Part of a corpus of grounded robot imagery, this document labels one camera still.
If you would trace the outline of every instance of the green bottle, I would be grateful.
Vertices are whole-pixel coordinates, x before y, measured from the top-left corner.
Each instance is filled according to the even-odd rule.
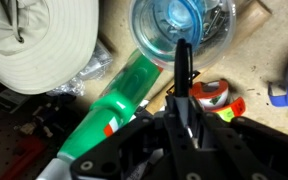
[[[161,72],[139,50],[129,60],[65,141],[59,159],[71,163],[129,122]]]

